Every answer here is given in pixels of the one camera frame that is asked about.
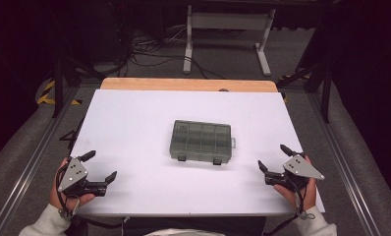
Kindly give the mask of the wooden table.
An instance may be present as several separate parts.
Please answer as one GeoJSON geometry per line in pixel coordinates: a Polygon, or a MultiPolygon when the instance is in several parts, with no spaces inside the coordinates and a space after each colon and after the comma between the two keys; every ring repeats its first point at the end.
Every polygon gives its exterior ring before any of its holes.
{"type": "Polygon", "coordinates": [[[209,79],[154,79],[154,78],[106,78],[101,89],[125,90],[187,90],[187,91],[236,91],[277,92],[270,81],[209,80],[209,79]]]}

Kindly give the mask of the smoky clear compartment box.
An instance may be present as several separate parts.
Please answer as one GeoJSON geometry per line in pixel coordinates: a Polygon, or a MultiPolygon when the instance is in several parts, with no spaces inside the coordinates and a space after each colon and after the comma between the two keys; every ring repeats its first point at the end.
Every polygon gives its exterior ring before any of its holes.
{"type": "Polygon", "coordinates": [[[169,152],[179,161],[221,165],[230,161],[233,143],[230,125],[176,120],[169,152]]]}

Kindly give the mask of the white board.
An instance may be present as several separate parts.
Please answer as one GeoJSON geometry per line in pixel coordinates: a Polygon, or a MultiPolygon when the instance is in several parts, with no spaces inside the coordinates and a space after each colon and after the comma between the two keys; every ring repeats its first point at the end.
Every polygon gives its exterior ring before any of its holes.
{"type": "Polygon", "coordinates": [[[73,148],[94,150],[88,180],[117,175],[104,197],[80,212],[101,216],[281,215],[292,207],[264,182],[258,166],[280,172],[287,146],[301,150],[278,92],[139,91],[94,93],[73,148]],[[178,161],[169,146],[177,120],[228,124],[236,141],[220,166],[178,161]]]}

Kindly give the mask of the person's right hand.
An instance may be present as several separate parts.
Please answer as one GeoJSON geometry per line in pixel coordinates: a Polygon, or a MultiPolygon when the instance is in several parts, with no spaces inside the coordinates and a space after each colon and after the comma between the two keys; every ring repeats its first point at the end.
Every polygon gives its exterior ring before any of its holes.
{"type": "MultiPolygon", "coordinates": [[[[274,185],[273,189],[283,196],[290,205],[297,209],[296,195],[290,190],[286,189],[281,185],[274,185]]],[[[308,179],[307,187],[302,191],[304,205],[303,210],[308,210],[316,206],[316,180],[313,178],[308,179]]]]}

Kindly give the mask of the white metal stand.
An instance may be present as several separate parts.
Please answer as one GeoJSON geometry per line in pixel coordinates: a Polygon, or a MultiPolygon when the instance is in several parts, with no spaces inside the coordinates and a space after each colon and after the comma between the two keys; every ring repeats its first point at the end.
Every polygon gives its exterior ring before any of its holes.
{"type": "Polygon", "coordinates": [[[193,58],[193,30],[261,30],[261,42],[254,45],[262,74],[265,77],[271,75],[271,70],[264,52],[274,20],[275,10],[269,10],[264,14],[239,14],[239,13],[202,13],[188,7],[187,12],[187,42],[185,49],[185,61],[183,72],[189,74],[192,71],[193,58]]]}

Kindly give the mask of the person's dark clothed lap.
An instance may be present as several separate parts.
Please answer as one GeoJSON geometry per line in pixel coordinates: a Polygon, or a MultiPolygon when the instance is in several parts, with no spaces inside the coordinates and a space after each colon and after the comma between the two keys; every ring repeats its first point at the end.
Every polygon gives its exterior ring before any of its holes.
{"type": "Polygon", "coordinates": [[[123,223],[123,236],[144,236],[164,229],[194,229],[225,236],[261,236],[265,216],[142,217],[123,223]]]}

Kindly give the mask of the person's left hand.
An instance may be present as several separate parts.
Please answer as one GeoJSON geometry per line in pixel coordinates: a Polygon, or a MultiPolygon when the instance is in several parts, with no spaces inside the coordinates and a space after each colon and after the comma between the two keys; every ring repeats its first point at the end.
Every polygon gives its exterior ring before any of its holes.
{"type": "Polygon", "coordinates": [[[52,188],[50,191],[50,196],[49,196],[49,203],[52,206],[54,206],[58,209],[66,208],[69,211],[75,211],[79,207],[82,207],[95,199],[95,195],[93,195],[93,194],[86,194],[81,197],[74,197],[74,198],[67,198],[64,194],[62,194],[61,199],[65,203],[64,205],[62,205],[59,198],[58,198],[57,187],[59,186],[59,184],[56,181],[57,177],[58,177],[58,173],[55,173],[55,176],[53,179],[53,185],[52,185],[52,188]]]}

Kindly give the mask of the aluminium floor rail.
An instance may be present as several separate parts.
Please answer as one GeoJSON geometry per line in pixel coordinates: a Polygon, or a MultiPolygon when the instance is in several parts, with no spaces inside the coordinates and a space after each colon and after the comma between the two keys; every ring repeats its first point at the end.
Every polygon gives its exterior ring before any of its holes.
{"type": "Polygon", "coordinates": [[[31,183],[31,180],[40,165],[40,162],[42,161],[44,155],[46,154],[50,146],[51,140],[56,130],[58,129],[78,90],[78,88],[68,88],[66,93],[63,95],[63,101],[61,102],[62,107],[60,108],[58,115],[55,118],[51,118],[48,122],[44,134],[41,136],[38,145],[36,146],[33,154],[29,158],[28,163],[24,168],[24,171],[17,179],[12,192],[7,198],[6,203],[3,205],[0,211],[0,236],[2,236],[4,230],[9,225],[11,218],[13,217],[16,209],[21,203],[31,183]]]}
{"type": "Polygon", "coordinates": [[[334,105],[339,111],[326,122],[318,95],[309,94],[307,98],[334,154],[335,166],[365,234],[387,236],[389,204],[384,200],[390,197],[390,191],[363,137],[342,105],[334,105]]]}

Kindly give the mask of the black metal stand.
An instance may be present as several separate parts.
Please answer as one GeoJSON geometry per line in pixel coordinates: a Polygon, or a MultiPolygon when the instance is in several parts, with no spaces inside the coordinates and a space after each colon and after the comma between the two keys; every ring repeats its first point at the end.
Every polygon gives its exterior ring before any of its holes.
{"type": "Polygon", "coordinates": [[[317,89],[322,87],[320,113],[324,122],[328,123],[332,73],[330,71],[330,64],[327,61],[316,63],[310,67],[301,69],[289,77],[285,77],[283,80],[277,82],[276,87],[281,89],[304,76],[309,76],[307,82],[304,85],[305,92],[316,93],[317,89]]]}
{"type": "Polygon", "coordinates": [[[61,55],[56,57],[53,70],[53,79],[55,82],[55,104],[53,118],[56,118],[63,110],[66,102],[64,101],[63,81],[66,81],[70,87],[78,87],[80,85],[80,76],[77,69],[80,68],[93,78],[103,81],[106,76],[94,70],[91,66],[69,57],[61,55]]]}

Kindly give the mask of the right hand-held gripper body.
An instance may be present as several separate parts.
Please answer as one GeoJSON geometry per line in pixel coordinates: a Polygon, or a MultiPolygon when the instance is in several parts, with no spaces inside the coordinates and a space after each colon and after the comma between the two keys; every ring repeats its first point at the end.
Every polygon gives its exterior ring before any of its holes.
{"type": "Polygon", "coordinates": [[[271,172],[264,168],[264,181],[267,185],[281,185],[291,192],[304,189],[308,179],[324,180],[325,176],[308,163],[301,155],[296,154],[283,164],[282,173],[271,172]]]}

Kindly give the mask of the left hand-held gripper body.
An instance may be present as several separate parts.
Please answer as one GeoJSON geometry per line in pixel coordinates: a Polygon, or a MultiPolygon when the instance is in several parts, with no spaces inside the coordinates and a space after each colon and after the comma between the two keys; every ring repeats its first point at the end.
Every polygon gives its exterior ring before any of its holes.
{"type": "Polygon", "coordinates": [[[81,157],[72,158],[65,169],[61,182],[57,186],[60,193],[67,197],[81,197],[93,194],[96,197],[104,197],[106,194],[106,182],[90,182],[87,180],[88,172],[83,165],[81,157]]]}

